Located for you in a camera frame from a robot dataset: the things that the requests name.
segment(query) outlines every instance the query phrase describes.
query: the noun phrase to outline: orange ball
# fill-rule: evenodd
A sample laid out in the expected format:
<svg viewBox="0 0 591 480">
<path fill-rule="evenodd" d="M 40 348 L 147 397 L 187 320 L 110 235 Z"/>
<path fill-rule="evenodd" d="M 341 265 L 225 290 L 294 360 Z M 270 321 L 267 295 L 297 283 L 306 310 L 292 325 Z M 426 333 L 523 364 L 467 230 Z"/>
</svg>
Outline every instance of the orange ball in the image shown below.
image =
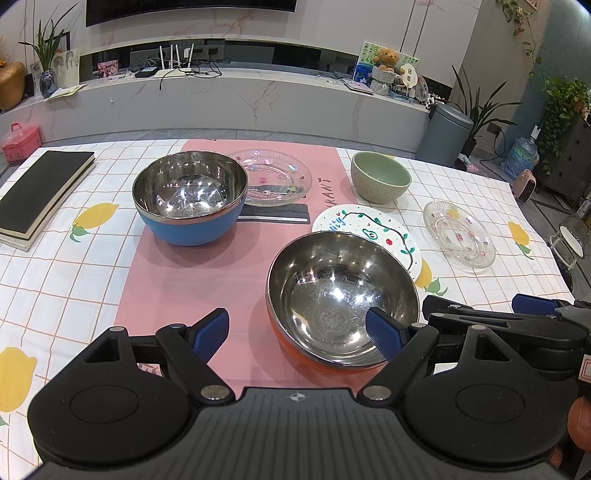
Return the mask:
<svg viewBox="0 0 591 480">
<path fill-rule="evenodd" d="M 567 428 L 574 444 L 591 452 L 591 402 L 585 397 L 577 398 L 570 406 Z"/>
</svg>

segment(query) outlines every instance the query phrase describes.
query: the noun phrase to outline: blue bowl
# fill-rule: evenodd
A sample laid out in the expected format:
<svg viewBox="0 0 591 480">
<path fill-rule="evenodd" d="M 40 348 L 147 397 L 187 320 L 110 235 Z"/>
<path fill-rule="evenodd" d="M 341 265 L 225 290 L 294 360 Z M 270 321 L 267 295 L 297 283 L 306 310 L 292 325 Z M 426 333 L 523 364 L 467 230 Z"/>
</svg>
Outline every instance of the blue bowl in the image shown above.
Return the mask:
<svg viewBox="0 0 591 480">
<path fill-rule="evenodd" d="M 140 172 L 132 194 L 144 223 L 173 245 L 220 238 L 242 211 L 248 177 L 234 159 L 191 151 L 155 160 Z"/>
</svg>

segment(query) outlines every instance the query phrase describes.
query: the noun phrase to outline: pink storage box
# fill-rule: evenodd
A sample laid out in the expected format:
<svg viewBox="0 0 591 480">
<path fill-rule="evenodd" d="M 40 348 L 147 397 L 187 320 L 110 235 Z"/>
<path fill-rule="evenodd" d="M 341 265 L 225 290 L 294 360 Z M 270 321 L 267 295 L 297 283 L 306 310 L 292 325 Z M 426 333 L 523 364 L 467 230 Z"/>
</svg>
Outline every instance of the pink storage box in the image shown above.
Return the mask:
<svg viewBox="0 0 591 480">
<path fill-rule="evenodd" d="M 0 147 L 9 162 L 26 160 L 41 146 L 41 131 L 38 126 L 19 123 L 10 126 L 10 132 L 0 140 Z"/>
</svg>

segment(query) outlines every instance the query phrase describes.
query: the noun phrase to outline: glass vase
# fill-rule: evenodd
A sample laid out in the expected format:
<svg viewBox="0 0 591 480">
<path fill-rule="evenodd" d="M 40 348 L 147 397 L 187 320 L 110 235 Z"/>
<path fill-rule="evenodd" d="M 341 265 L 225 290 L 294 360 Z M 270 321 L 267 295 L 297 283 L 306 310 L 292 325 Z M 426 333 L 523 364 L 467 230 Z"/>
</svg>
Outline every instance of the glass vase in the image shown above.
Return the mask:
<svg viewBox="0 0 591 480">
<path fill-rule="evenodd" d="M 48 98 L 55 93 L 57 90 L 57 75 L 49 69 L 44 71 L 39 78 L 39 89 L 43 98 Z"/>
</svg>

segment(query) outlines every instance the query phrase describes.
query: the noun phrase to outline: pink placemat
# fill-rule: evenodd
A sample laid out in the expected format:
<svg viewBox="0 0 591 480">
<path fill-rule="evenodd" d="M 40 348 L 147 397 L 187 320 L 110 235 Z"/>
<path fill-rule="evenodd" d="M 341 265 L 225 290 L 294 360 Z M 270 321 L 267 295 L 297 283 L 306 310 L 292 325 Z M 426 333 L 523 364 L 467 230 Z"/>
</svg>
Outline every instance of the pink placemat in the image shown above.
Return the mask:
<svg viewBox="0 0 591 480">
<path fill-rule="evenodd" d="M 310 219 L 341 203 L 357 203 L 336 149 L 316 145 L 242 140 L 189 140 L 183 150 L 223 154 L 246 148 L 282 151 L 302 161 L 313 187 L 302 202 Z M 209 365 L 240 396 L 244 386 L 342 387 L 357 390 L 375 371 L 340 374 L 302 364 L 280 347 L 265 304 L 271 263 L 287 243 L 311 225 L 238 222 L 226 235 L 202 247 L 176 247 L 144 229 L 117 317 L 130 335 L 153 335 L 170 323 L 192 325 L 211 310 L 230 314 L 230 334 Z"/>
</svg>

